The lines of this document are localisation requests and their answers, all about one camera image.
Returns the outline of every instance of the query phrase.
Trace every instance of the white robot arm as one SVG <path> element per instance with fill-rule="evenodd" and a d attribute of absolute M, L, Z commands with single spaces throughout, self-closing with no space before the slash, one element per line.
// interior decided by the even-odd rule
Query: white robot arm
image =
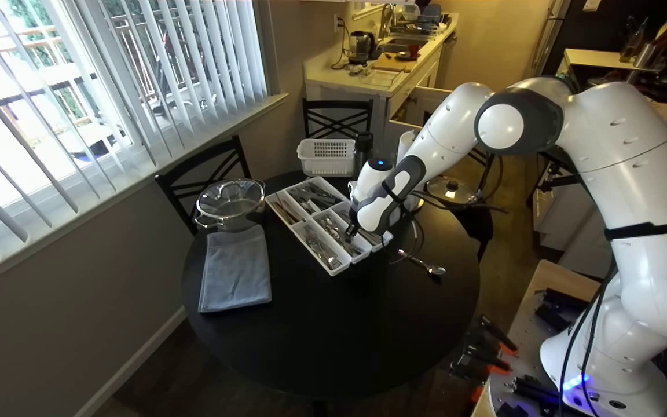
<path fill-rule="evenodd" d="M 578 95 L 556 78 L 528 78 L 494 95 L 464 84 L 403 159 L 387 175 L 379 172 L 382 185 L 359 196 L 353 188 L 353 223 L 382 232 L 411 188 L 477 142 L 494 153 L 563 149 L 611 240 L 618 274 L 582 320 L 538 350 L 563 400 L 586 415 L 667 415 L 667 383 L 650 364 L 667 347 L 667 127 L 630 84 Z"/>

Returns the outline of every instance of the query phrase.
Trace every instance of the beige wall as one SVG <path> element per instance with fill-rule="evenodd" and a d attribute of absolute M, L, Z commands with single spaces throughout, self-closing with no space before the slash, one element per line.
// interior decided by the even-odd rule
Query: beige wall
<path fill-rule="evenodd" d="M 457 38 L 439 67 L 439 86 L 478 80 L 493 91 L 529 75 L 550 0 L 438 0 L 457 12 Z"/>
<path fill-rule="evenodd" d="M 272 0 L 281 108 L 242 130 L 254 175 L 296 166 L 303 58 L 344 5 Z M 189 233 L 147 184 L 0 276 L 0 417 L 74 415 L 181 309 Z"/>

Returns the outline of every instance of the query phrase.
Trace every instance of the window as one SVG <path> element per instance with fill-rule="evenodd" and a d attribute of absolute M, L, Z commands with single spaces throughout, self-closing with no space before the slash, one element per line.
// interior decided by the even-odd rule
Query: window
<path fill-rule="evenodd" d="M 268 102 L 251 0 L 0 0 L 0 261 Z"/>

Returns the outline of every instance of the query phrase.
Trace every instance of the round table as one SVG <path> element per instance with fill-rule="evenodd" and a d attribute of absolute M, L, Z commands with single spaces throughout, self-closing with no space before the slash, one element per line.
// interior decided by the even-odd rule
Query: round table
<path fill-rule="evenodd" d="M 448 211 L 426 203 L 394 229 L 387 248 L 332 277 L 270 211 L 262 224 L 272 287 L 265 306 L 196 313 L 203 233 L 184 261 L 186 321 L 211 354 L 241 375 L 306 398 L 353 398 L 424 375 L 461 342 L 478 270 Z M 446 274 L 428 276 L 398 256 L 398 246 Z"/>

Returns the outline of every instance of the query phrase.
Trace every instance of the cutlery organizer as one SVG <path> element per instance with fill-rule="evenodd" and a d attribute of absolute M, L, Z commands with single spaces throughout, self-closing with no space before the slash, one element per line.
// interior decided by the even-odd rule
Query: cutlery organizer
<path fill-rule="evenodd" d="M 265 203 L 329 276 L 338 276 L 394 238 L 388 232 L 382 236 L 356 232 L 344 240 L 350 201 L 321 175 L 281 188 L 268 195 Z"/>

